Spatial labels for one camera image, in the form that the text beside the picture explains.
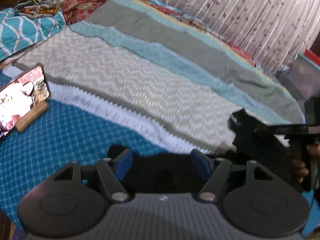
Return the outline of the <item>red floral blanket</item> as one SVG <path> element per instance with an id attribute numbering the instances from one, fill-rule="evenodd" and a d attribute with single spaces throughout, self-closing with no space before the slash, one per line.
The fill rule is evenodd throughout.
<path id="1" fill-rule="evenodd" d="M 65 0 L 62 5 L 63 16 L 65 17 L 68 25 L 80 22 L 88 18 L 96 9 L 103 5 L 107 0 Z M 255 67 L 256 63 L 253 56 L 244 52 L 233 42 L 227 41 L 223 37 L 214 33 L 209 29 L 201 20 L 198 20 L 174 7 L 164 4 L 159 0 L 140 0 L 143 3 L 157 9 L 163 14 L 166 14 L 175 20 L 190 25 L 209 36 L 214 36 L 227 44 L 232 51 L 237 53 L 241 58 L 247 61 L 251 66 Z"/>

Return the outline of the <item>black pants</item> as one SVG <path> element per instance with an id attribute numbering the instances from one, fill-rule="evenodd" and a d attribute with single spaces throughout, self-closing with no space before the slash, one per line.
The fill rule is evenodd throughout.
<path id="1" fill-rule="evenodd" d="M 107 157 L 116 159 L 128 147 L 112 145 Z M 121 181 L 129 195 L 137 193 L 193 193 L 197 194 L 205 185 L 191 163 L 190 154 L 161 152 L 144 157 L 133 152 L 132 166 Z M 208 155 L 210 159 L 217 156 Z"/>

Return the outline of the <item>wooden phone stand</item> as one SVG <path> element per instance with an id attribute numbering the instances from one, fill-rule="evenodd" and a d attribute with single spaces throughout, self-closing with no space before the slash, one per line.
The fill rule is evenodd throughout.
<path id="1" fill-rule="evenodd" d="M 33 122 L 49 109 L 46 101 L 37 103 L 26 115 L 16 121 L 15 128 L 18 133 L 24 132 Z"/>

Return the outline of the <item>patterned teal grey bedsheet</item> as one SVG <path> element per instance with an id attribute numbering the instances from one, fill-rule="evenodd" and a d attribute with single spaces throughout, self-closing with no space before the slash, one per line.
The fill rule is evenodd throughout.
<path id="1" fill-rule="evenodd" d="M 216 38 L 140 0 L 107 0 L 85 20 L 1 60 L 1 88 L 43 65 L 49 109 L 1 141 L 1 228 L 19 239 L 307 239 L 319 187 L 298 191 L 233 145 L 233 112 L 304 124 L 305 109 Z M 102 196 L 112 145 L 148 157 L 198 149 L 232 162 L 216 203 L 193 193 Z"/>

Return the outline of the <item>crumpled floral cloth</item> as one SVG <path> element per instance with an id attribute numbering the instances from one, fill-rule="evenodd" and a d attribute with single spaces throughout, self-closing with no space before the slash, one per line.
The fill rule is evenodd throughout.
<path id="1" fill-rule="evenodd" d="M 13 7 L 15 15 L 31 19 L 52 17 L 57 14 L 65 0 L 20 0 Z"/>

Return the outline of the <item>smartphone with lit screen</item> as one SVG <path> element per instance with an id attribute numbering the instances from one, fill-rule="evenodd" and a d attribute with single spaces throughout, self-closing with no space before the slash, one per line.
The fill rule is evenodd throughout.
<path id="1" fill-rule="evenodd" d="M 16 121 L 37 103 L 51 97 L 43 65 L 21 72 L 1 88 L 1 141 L 15 128 Z"/>

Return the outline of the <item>teal white wavy pillow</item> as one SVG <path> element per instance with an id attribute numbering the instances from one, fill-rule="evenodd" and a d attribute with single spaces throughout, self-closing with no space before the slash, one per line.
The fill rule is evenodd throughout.
<path id="1" fill-rule="evenodd" d="M 66 25 L 61 11 L 52 17 L 16 16 L 12 8 L 1 11 L 1 60 L 59 33 Z"/>

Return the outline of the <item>beige leaf-print curtain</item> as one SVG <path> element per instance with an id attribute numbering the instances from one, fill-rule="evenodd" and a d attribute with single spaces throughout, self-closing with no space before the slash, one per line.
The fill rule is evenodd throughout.
<path id="1" fill-rule="evenodd" d="M 201 20 L 276 71 L 319 33 L 319 0 L 160 0 Z"/>

